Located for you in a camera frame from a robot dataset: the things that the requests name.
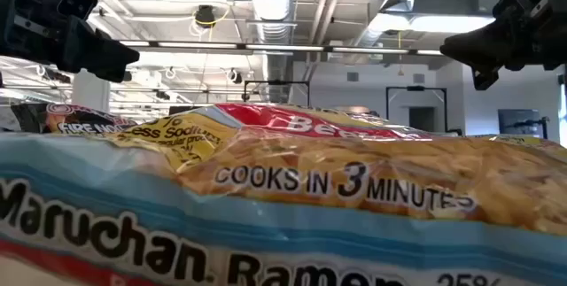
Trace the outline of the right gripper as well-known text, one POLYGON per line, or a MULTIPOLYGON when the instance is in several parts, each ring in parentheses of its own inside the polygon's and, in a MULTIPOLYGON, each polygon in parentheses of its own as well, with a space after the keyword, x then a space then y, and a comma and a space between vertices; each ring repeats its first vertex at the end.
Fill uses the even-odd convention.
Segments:
POLYGON ((503 67, 519 71, 527 65, 542 65, 553 70, 567 63, 567 0, 548 0, 535 19, 509 16, 509 20, 452 35, 439 51, 470 67, 477 91, 492 87, 503 67))

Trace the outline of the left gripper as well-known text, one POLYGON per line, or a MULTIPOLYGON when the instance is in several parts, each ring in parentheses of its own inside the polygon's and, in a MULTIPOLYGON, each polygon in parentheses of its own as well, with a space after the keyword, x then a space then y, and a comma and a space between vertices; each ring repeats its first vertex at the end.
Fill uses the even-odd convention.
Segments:
POLYGON ((39 63, 58 63, 58 69, 123 82, 126 66, 139 52, 113 40, 82 19, 58 14, 61 0, 0 0, 0 56, 39 63))

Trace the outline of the black Maruchan fire noodle packet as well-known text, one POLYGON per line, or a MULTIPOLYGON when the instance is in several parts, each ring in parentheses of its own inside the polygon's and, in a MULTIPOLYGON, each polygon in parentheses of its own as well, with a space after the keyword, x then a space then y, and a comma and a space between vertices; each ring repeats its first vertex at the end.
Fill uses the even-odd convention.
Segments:
POLYGON ((37 134, 120 132, 136 122, 75 104, 27 103, 0 107, 0 131, 37 134))

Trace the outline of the blue Maruchan beef ramen packet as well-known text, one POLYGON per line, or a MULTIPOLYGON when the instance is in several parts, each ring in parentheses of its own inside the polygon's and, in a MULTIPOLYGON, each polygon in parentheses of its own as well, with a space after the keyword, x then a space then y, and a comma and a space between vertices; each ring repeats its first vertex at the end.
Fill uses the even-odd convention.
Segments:
POLYGON ((567 286, 567 149, 273 104, 0 131, 0 286, 567 286))

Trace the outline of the white building pillar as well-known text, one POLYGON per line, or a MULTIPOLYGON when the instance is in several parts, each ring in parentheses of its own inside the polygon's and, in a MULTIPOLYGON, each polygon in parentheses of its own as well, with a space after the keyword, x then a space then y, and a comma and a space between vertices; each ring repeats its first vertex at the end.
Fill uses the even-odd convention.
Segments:
POLYGON ((73 78, 72 104, 108 112, 110 104, 110 82, 99 79, 82 69, 73 78))

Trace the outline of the bright ceiling light fixture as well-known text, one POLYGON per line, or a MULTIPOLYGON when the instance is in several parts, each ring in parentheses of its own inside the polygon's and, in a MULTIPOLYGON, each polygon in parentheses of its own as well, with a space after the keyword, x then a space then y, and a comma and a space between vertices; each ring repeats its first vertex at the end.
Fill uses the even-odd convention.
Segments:
POLYGON ((370 21, 369 30, 375 32, 411 30, 417 32, 460 34, 479 29, 493 21, 494 18, 483 16, 407 16, 378 13, 376 17, 370 21))

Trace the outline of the dark computer monitor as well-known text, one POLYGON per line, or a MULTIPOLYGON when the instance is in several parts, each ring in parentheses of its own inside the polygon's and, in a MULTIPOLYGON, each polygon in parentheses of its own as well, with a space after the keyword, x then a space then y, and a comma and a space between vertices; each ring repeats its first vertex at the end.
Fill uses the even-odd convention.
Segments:
POLYGON ((533 109, 499 109, 499 131, 505 135, 540 135, 540 113, 533 109))

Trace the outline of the long overhead light bar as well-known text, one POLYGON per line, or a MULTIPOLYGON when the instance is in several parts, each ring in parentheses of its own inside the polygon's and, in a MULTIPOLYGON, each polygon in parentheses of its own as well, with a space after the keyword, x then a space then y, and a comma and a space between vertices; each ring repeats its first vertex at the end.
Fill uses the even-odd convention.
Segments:
POLYGON ((186 50, 258 50, 280 52, 318 52, 348 54, 394 54, 411 56, 442 56, 439 50, 416 50, 400 48, 351 47, 330 45, 289 45, 266 43, 211 43, 211 42, 161 42, 121 41, 122 44, 138 49, 186 49, 186 50))

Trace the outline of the black metal rig frame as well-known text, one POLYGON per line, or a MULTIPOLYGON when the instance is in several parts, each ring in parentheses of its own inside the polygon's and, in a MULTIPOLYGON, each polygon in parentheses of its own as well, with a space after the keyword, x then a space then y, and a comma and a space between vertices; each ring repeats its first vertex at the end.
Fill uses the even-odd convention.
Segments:
POLYGON ((302 85, 298 91, 303 93, 306 98, 305 106, 311 105, 310 100, 310 82, 309 81, 244 81, 244 93, 241 95, 242 100, 250 102, 250 97, 258 95, 260 100, 258 104, 292 104, 293 86, 302 85))
POLYGON ((395 96, 390 97, 390 91, 392 89, 396 89, 396 90, 405 90, 407 92, 424 92, 426 90, 429 90, 431 92, 433 92, 435 95, 437 95, 437 91, 440 91, 443 95, 443 97, 438 97, 440 99, 440 101, 443 104, 443 118, 444 118, 444 133, 449 133, 449 127, 448 127, 448 111, 447 111, 447 88, 432 88, 432 87, 425 87, 425 86, 421 86, 421 85, 411 85, 411 86, 406 86, 406 87, 400 87, 400 86, 387 86, 385 87, 385 116, 386 119, 389 120, 390 119, 390 102, 395 98, 395 96))

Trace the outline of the silver round air duct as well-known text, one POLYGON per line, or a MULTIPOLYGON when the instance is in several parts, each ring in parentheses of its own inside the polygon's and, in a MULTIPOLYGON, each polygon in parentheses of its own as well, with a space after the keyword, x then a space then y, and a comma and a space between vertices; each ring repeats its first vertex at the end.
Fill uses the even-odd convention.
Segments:
MULTIPOLYGON (((252 0, 255 18, 270 23, 257 27, 258 39, 263 44, 287 45, 291 43, 291 26, 283 25, 292 20, 293 0, 252 0)), ((264 80, 291 81, 292 71, 288 70, 291 60, 288 56, 264 56, 262 70, 264 80)), ((290 86, 267 87, 266 100, 271 103, 287 104, 290 86)))

